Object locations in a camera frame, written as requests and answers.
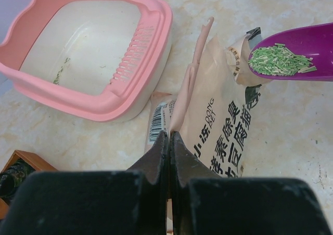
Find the beige cat litter bag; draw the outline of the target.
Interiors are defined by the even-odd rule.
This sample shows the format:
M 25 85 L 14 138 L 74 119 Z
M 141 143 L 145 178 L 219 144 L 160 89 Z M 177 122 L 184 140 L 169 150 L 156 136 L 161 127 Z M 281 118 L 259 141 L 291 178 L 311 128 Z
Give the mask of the beige cat litter bag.
M 186 148 L 209 170 L 240 177 L 250 111 L 264 83 L 247 62 L 251 48 L 261 40 L 261 29 L 248 31 L 228 48 L 217 37 L 208 39 L 210 29 L 210 24 L 202 27 L 179 93 L 152 93 L 145 150 L 161 131 L 179 132 Z

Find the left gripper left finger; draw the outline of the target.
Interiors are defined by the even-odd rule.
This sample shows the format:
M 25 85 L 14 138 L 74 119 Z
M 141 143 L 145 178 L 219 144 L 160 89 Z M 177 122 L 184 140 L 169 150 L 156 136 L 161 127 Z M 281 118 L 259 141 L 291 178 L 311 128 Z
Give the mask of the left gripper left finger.
M 166 234 L 169 191 L 167 134 L 161 131 L 152 147 L 128 170 L 140 175 L 138 234 Z

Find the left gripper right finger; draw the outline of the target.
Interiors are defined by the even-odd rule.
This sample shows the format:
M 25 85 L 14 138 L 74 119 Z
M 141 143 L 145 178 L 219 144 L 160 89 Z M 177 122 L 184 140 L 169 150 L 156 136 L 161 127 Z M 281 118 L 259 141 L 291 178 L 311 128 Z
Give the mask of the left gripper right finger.
M 186 147 L 179 132 L 170 140 L 170 194 L 174 234 L 197 234 L 197 213 L 201 195 L 193 187 L 221 177 L 208 169 Z

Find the purple plastic scoop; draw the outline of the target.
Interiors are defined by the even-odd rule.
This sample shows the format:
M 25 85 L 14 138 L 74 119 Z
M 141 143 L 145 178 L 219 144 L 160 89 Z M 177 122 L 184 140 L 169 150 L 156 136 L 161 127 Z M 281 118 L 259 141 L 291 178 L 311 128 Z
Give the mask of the purple plastic scoop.
M 273 46 L 275 43 L 285 44 L 297 55 L 312 58 L 312 63 L 317 67 L 317 70 L 309 73 L 298 73 L 294 76 L 270 76 L 259 74 L 249 66 L 255 75 L 269 80 L 332 82 L 332 23 L 279 32 L 260 41 L 252 51 L 260 47 Z

